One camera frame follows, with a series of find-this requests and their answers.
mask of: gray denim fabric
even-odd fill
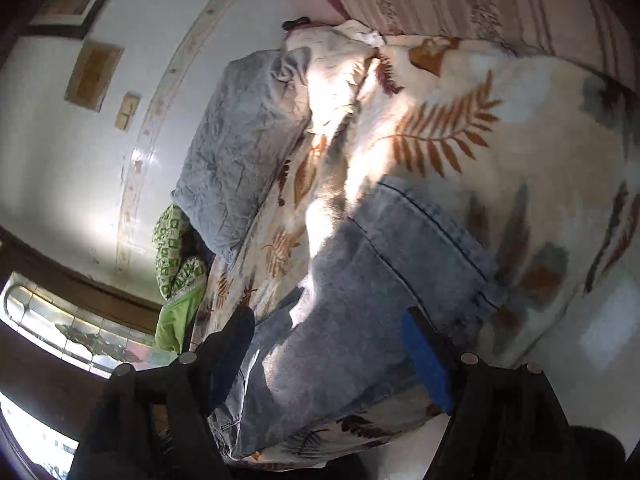
[[[256,327],[226,403],[209,419],[219,447],[242,458],[414,386],[402,313],[420,306],[466,346],[504,298],[495,269],[422,190],[385,176]]]

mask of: striped fabric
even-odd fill
[[[481,38],[540,48],[638,91],[640,60],[603,0],[342,0],[383,34]]]

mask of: gray pillow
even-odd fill
[[[231,62],[191,142],[172,198],[229,265],[310,118],[309,57],[305,47]]]

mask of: white wall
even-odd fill
[[[124,171],[149,101],[172,55],[209,0],[109,0],[89,35],[124,47],[100,113],[64,100],[81,42],[21,38],[0,72],[0,224],[64,266],[161,301],[150,234],[170,203],[194,128],[231,59],[277,47],[278,24],[295,12],[286,0],[237,0],[203,49],[204,79],[183,85],[148,172],[130,273],[114,279]],[[223,48],[215,53],[216,38]],[[126,92],[142,97],[127,132],[114,128]]]

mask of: white floor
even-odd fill
[[[529,353],[543,365],[570,424],[609,431],[627,454],[640,439],[640,237],[598,288],[572,303]],[[361,453],[371,478],[418,480],[448,417]]]

